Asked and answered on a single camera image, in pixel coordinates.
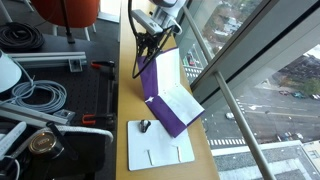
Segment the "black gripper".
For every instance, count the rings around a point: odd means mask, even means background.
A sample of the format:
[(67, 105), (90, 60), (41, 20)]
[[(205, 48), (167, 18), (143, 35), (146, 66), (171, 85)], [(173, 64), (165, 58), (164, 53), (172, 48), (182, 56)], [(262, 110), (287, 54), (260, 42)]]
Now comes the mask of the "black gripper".
[(153, 55), (154, 52), (159, 48), (160, 42), (163, 39), (165, 33), (157, 33), (151, 35), (148, 32), (139, 32), (137, 36), (137, 53), (142, 55), (144, 51), (147, 51), (148, 55)]

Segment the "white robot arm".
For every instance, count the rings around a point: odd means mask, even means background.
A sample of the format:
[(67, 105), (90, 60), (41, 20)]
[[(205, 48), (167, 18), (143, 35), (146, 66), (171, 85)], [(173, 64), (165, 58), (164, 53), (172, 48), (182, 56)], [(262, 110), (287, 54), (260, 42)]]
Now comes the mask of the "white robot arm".
[(146, 30), (137, 36), (139, 54), (147, 49), (149, 56), (154, 55), (159, 49), (159, 44), (168, 29), (178, 28), (178, 34), (182, 33), (181, 26), (176, 22), (180, 9), (186, 0), (149, 0), (155, 5), (150, 15), (137, 9), (132, 10), (132, 17)]

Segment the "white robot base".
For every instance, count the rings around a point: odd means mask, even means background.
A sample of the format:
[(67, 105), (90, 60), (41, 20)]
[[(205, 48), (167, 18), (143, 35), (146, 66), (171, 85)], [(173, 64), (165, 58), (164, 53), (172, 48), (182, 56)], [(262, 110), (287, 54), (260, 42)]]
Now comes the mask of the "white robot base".
[(21, 78), (20, 67), (3, 51), (0, 51), (0, 92), (13, 87)]

